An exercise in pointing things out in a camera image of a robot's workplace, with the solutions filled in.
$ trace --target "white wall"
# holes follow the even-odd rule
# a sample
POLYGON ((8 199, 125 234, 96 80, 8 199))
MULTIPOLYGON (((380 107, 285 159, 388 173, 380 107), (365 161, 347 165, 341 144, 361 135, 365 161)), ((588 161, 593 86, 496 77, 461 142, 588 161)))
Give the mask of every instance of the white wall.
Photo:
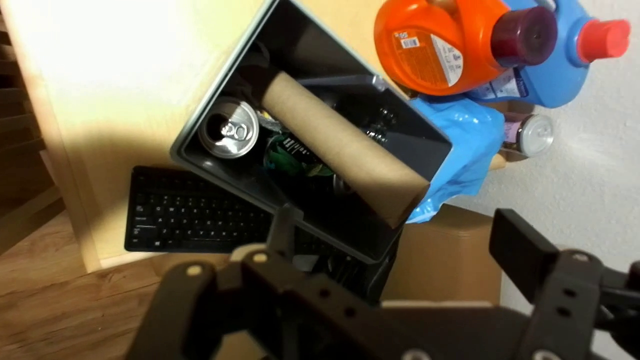
MULTIPOLYGON (((531 159, 489 174, 481 194, 455 201, 492 215, 496 207, 517 210, 560 247, 577 247, 607 266, 628 270, 640 260, 640 3, 582 0, 590 14, 632 23, 632 46, 621 61, 590 69, 582 95, 554 119, 556 144, 531 159)), ((521 306, 505 286, 504 304, 521 306)), ((616 347, 598 339, 607 359, 616 347)))

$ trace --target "black keyboard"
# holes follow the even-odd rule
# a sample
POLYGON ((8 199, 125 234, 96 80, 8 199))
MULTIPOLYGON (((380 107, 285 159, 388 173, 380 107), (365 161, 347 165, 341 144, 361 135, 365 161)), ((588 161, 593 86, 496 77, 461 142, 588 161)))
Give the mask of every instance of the black keyboard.
POLYGON ((271 215, 183 170, 136 167, 125 251, 231 253, 266 242, 271 215))

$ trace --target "orange bottle cap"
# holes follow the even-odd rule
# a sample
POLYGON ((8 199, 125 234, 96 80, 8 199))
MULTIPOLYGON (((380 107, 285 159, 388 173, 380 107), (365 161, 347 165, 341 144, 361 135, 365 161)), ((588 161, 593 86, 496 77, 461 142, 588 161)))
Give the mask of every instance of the orange bottle cap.
POLYGON ((588 23, 577 38, 577 54, 584 62, 618 59, 628 49, 632 26, 628 20, 588 23))

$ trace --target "blue plastic bag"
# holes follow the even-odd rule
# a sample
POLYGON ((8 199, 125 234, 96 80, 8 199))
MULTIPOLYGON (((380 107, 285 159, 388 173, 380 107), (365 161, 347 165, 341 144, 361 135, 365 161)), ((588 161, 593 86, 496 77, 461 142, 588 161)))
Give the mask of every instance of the blue plastic bag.
POLYGON ((410 104, 451 142, 449 155, 407 219, 407 224, 422 224, 432 220, 445 201, 480 192, 501 147, 504 117, 461 97, 413 99, 410 104))

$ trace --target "detergent bottle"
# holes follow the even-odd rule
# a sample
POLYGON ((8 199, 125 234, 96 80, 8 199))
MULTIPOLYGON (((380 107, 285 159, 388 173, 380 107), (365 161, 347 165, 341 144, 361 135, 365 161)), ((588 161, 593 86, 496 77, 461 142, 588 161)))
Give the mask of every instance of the detergent bottle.
MULTIPOLYGON (((505 0, 511 10, 537 5, 537 0, 505 0)), ((504 73, 474 93, 476 100, 521 100, 544 108, 557 108, 573 100, 588 77, 590 64, 618 59, 628 49, 630 24, 625 20, 598 20, 588 16, 577 0, 548 0, 557 23, 554 52, 537 67, 504 73)))
POLYGON ((544 62, 556 45, 556 20, 545 7, 510 10, 501 0, 385 0, 374 36, 394 83, 453 97, 511 67, 544 62))

